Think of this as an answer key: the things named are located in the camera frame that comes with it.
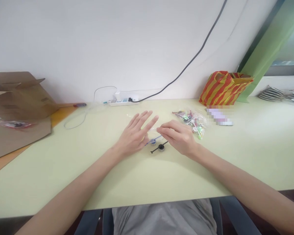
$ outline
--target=striped plastic bag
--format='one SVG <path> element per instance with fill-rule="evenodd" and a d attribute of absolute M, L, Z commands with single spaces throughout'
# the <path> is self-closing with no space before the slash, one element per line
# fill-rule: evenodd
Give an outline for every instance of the striped plastic bag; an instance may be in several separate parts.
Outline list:
<path fill-rule="evenodd" d="M 210 75 L 199 102 L 203 105 L 232 105 L 253 77 L 243 73 L 217 71 Z"/>

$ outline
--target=light green table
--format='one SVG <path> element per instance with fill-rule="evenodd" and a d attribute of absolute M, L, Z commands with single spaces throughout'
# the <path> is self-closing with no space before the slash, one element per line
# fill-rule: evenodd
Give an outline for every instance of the light green table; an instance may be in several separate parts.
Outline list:
<path fill-rule="evenodd" d="M 234 105 L 234 126 L 212 123 L 200 143 L 277 190 L 294 189 L 294 105 L 258 98 L 249 101 Z M 72 130 L 63 128 L 64 120 L 50 136 L 0 170 L 0 218 L 38 212 L 117 141 L 129 116 L 153 110 L 161 124 L 176 118 L 172 111 L 188 106 L 205 113 L 197 100 L 163 100 L 92 110 L 85 122 Z M 151 154 L 153 147 L 146 146 L 121 162 L 84 209 L 230 194 L 199 164 L 169 144 L 165 147 L 164 152 Z"/>

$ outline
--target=power cord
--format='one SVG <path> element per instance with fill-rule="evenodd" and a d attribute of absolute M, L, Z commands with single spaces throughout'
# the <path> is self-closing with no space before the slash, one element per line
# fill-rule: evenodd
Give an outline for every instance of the power cord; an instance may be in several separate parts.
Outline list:
<path fill-rule="evenodd" d="M 197 52 L 197 54 L 192 58 L 192 60 L 191 60 L 186 66 L 185 66 L 185 68 L 182 70 L 182 72 L 176 77 L 176 79 L 174 79 L 172 82 L 170 82 L 168 85 L 166 85 L 161 91 L 159 91 L 159 92 L 157 92 L 157 93 L 155 93 L 155 94 L 153 94 L 153 95 L 150 95 L 150 96 L 148 96 L 148 97 L 146 97 L 146 98 L 144 98 L 144 99 L 141 99 L 141 100 L 139 100 L 139 101 L 133 101 L 132 98 L 128 98 L 128 101 L 133 102 L 133 103 L 138 103 L 138 102 L 144 101 L 144 100 L 146 100 L 146 99 L 148 99 L 148 98 L 150 98 L 150 97 L 153 97 L 153 96 L 155 96 L 155 95 L 158 95 L 158 94 L 160 94 L 161 92 L 163 92 L 168 86 L 170 86 L 172 83 L 174 83 L 174 82 L 175 82 L 175 81 L 176 81 L 176 80 L 182 75 L 182 73 L 187 69 L 187 67 L 193 62 L 193 60 L 199 55 L 199 53 L 200 53 L 200 52 L 203 50 L 203 48 L 205 47 L 205 44 L 206 44 L 206 42 L 207 42 L 207 40 L 208 40 L 208 38 L 209 38 L 209 36 L 210 36 L 210 34 L 211 34 L 213 28 L 216 26 L 216 24 L 217 24 L 217 22 L 218 22 L 218 20 L 219 20 L 219 18 L 220 18 L 220 16 L 221 16 L 221 14 L 222 14 L 222 12 L 223 12 L 223 9 L 224 9 L 224 7 L 225 7 L 226 2 L 227 2 L 227 0 L 224 0 L 223 5 L 222 5 L 222 7 L 221 7 L 221 10 L 220 10 L 220 12 L 219 12 L 219 15 L 218 15 L 218 17 L 216 18 L 215 22 L 213 23 L 213 25 L 212 25 L 212 27 L 211 27 L 211 29 L 210 29 L 210 31 L 209 31 L 209 33 L 208 33 L 208 35 L 207 35 L 205 41 L 204 41 L 202 47 L 201 47 L 200 50 Z"/>
<path fill-rule="evenodd" d="M 97 89 L 95 90 L 95 92 L 94 92 L 94 99 L 93 99 L 93 101 L 92 101 L 92 104 L 94 104 L 94 102 L 95 102 L 96 91 L 98 91 L 99 89 L 102 89 L 102 88 L 106 88 L 106 87 L 114 87 L 116 90 L 118 90 L 115 86 L 103 86 L 103 87 L 97 88 Z M 63 127 L 64 127 L 65 129 L 68 129 L 68 130 L 69 130 L 69 129 L 74 129 L 74 128 L 76 128 L 76 127 L 82 125 L 82 124 L 84 123 L 85 119 L 86 119 L 86 116 L 87 116 L 88 112 L 89 112 L 91 109 L 92 109 L 92 105 L 89 106 L 84 112 L 79 113 L 79 114 L 77 114 L 77 115 L 75 115 L 75 116 L 72 116 L 72 117 L 68 118 L 68 119 L 65 121 L 65 123 L 63 124 Z M 81 121 L 81 123 L 79 123 L 78 125 L 73 126 L 73 127 L 66 127 L 66 125 L 68 124 L 68 122 L 70 122 L 70 121 L 71 121 L 72 119 L 74 119 L 74 118 L 77 118 L 77 117 L 80 116 L 81 114 L 84 114 L 84 118 L 83 118 L 83 120 Z"/>

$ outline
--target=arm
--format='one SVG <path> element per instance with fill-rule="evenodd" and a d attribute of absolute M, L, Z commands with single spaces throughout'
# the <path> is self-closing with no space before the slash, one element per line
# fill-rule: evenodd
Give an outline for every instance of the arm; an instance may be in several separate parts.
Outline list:
<path fill-rule="evenodd" d="M 189 126 L 172 120 L 157 131 L 181 154 L 208 169 L 246 207 L 274 227 L 294 234 L 294 202 L 196 143 Z"/>
<path fill-rule="evenodd" d="M 148 143 L 147 132 L 156 123 L 158 116 L 143 129 L 141 127 L 151 114 L 152 111 L 136 114 L 117 143 L 59 192 L 16 234 L 64 234 L 110 170 Z"/>

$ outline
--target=chair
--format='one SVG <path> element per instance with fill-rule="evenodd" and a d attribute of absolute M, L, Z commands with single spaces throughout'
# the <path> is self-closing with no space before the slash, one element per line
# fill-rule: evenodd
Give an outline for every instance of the chair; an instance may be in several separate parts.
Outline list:
<path fill-rule="evenodd" d="M 217 223 L 217 235 L 223 235 L 220 203 L 225 209 L 238 235 L 261 235 L 242 205 L 234 196 L 210 199 L 213 217 Z M 93 235 L 102 210 L 85 211 L 74 235 Z M 103 235 L 113 235 L 114 222 L 112 209 L 104 209 Z"/>

